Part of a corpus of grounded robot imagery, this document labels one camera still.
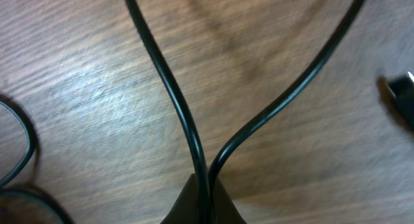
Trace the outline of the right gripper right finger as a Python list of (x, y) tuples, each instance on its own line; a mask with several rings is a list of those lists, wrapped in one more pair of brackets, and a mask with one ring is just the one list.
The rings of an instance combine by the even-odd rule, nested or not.
[(212, 195), (216, 224), (246, 224), (219, 179), (216, 179)]

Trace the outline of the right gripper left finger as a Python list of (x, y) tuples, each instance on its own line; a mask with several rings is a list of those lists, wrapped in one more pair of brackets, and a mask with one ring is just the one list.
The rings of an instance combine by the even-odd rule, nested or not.
[(191, 174), (161, 224), (199, 224), (199, 188), (195, 174)]

